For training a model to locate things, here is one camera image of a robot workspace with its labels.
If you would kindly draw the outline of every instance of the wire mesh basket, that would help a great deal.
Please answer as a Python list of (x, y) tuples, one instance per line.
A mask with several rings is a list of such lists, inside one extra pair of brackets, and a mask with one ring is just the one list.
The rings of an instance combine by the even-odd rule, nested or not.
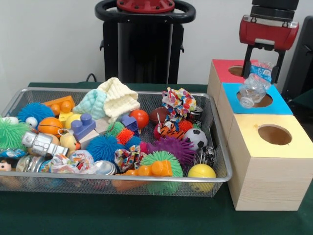
[[(71, 95), (78, 104), (88, 91), (51, 88), (22, 89), (12, 98), (2, 116), (14, 117), (28, 103), (46, 102), (67, 95)], [(147, 113), (162, 105), (161, 92), (138, 92), (138, 94), (140, 108)], [(208, 145), (215, 149), (213, 169), (217, 178), (188, 178), (187, 173), (190, 167), (183, 169), (184, 177), (181, 178), (0, 171), (0, 190), (213, 197), (222, 183), (231, 178), (232, 169), (213, 98), (207, 94), (193, 93), (192, 95), (197, 105), (203, 108), (201, 129), (208, 138)], [(154, 125), (149, 123), (142, 130), (141, 140), (153, 142), (153, 129)]]

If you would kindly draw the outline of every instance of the googly eye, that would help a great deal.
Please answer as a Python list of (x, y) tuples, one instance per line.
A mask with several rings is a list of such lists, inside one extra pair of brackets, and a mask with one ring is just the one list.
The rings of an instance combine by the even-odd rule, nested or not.
[(36, 128), (36, 126), (38, 125), (38, 122), (34, 117), (27, 118), (25, 122), (29, 124), (32, 128)]

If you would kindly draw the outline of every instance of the clear plastic bottle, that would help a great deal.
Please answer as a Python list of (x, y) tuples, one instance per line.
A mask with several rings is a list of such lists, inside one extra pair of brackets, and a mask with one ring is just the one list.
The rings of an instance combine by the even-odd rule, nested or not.
[(252, 108), (266, 95), (271, 86), (271, 63), (254, 63), (251, 65), (250, 75), (239, 88), (240, 104), (244, 108)]

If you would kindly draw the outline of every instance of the orange spiky ball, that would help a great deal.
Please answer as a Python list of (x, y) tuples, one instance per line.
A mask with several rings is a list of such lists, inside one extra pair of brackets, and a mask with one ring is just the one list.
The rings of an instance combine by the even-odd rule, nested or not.
[(187, 132), (193, 128), (192, 123), (186, 120), (180, 121), (178, 123), (178, 127), (180, 131)]

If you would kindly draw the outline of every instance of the green spiky ball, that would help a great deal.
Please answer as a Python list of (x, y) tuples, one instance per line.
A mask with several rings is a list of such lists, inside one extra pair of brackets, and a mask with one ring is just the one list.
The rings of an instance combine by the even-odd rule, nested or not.
[(107, 136), (114, 136), (116, 137), (121, 131), (125, 128), (125, 126), (117, 121), (112, 124), (110, 124), (106, 130), (106, 135)]
[[(140, 164), (151, 165), (155, 161), (169, 160), (171, 162), (173, 177), (182, 177), (182, 169), (177, 158), (167, 151), (156, 151), (145, 156)], [(148, 192), (153, 195), (166, 195), (175, 193), (180, 187), (179, 182), (153, 182), (146, 185)]]
[(30, 126), (24, 122), (12, 125), (9, 120), (3, 120), (0, 117), (0, 149), (26, 150), (26, 147), (22, 145), (22, 137), (29, 130)]

